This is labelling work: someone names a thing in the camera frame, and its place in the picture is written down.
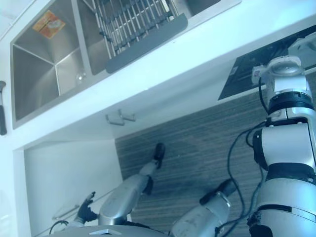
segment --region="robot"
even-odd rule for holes
[[[211,237],[215,228],[227,222],[231,203],[228,200],[236,187],[231,179],[221,183],[216,190],[199,200],[199,205],[177,220],[171,232],[166,235],[142,224],[129,222],[127,215],[136,207],[141,194],[150,194],[153,188],[153,173],[161,168],[164,144],[158,143],[154,159],[138,174],[126,179],[104,202],[97,215],[88,207],[95,192],[83,202],[74,219],[66,229],[54,233],[54,237],[91,237],[91,235],[119,235],[120,237]],[[84,227],[85,222],[98,219],[98,226]]]
[[[311,53],[315,55],[310,43],[305,43],[306,47],[298,47],[297,44],[300,43],[296,42],[289,52],[302,49],[305,54],[312,50]],[[257,196],[255,211],[248,218],[250,234],[252,237],[314,237],[316,111],[301,60],[297,56],[275,58],[267,66],[254,67],[252,79],[254,83],[259,81],[259,85],[262,80],[267,86],[268,106],[262,98],[261,101],[268,117],[265,127],[253,135],[253,150],[255,161],[268,174]],[[143,226],[121,225],[126,222],[125,215],[132,211],[141,192],[146,190],[155,167],[159,167],[157,160],[144,166],[138,175],[122,184],[128,189],[131,199],[123,197],[127,193],[122,191],[123,188],[118,188],[115,195],[119,196],[119,202],[115,202],[114,195],[110,199],[115,203],[114,207],[109,207],[112,203],[109,201],[101,209],[99,223],[102,226],[69,228],[56,233],[54,237],[166,237],[164,233]],[[225,181],[216,191],[205,195],[197,207],[175,222],[171,235],[215,236],[215,228],[227,222],[230,210],[227,196],[233,192],[232,181]],[[85,202],[84,210],[87,210],[86,204],[90,200]]]
[[[256,162],[268,171],[248,219],[252,237],[314,237],[316,233],[316,112],[296,56],[253,69],[267,86],[268,117],[253,135]]]

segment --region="cabinet handle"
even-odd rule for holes
[[[107,123],[108,124],[112,124],[112,125],[117,125],[117,126],[124,126],[125,125],[125,120],[131,121],[131,122],[135,122],[136,121],[135,115],[131,115],[131,116],[123,115],[121,110],[118,110],[118,115],[119,115],[119,117],[121,119],[121,122],[113,122],[113,121],[110,120],[109,115],[105,115]]]
[[[76,204],[72,209],[70,209],[69,211],[64,212],[63,214],[60,214],[59,216],[53,216],[52,220],[56,221],[61,219],[63,216],[66,216],[67,214],[69,214],[70,212],[76,210],[79,207],[78,204]]]
[[[124,120],[127,120],[127,121],[131,121],[131,122],[136,122],[136,118],[135,118],[135,115],[132,115],[130,117],[127,117],[127,116],[124,116],[122,114],[122,111],[121,110],[118,110],[118,113],[119,113],[119,116],[120,118],[124,121]]]

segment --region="stainless steel sink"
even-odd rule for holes
[[[240,1],[51,0],[11,43],[13,128]]]
[[[33,29],[47,11],[65,23],[50,39]],[[12,42],[14,127],[21,120],[27,120],[32,112],[75,88],[84,79],[85,70],[72,12],[70,0],[57,0]]]

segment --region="white cabinet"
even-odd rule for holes
[[[122,182],[114,140],[42,143],[25,151],[25,172],[32,236],[89,193],[100,199]],[[101,201],[92,206],[96,213]]]

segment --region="sticker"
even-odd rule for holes
[[[33,25],[33,30],[40,32],[48,39],[53,38],[66,25],[51,11],[47,11],[41,18]]]

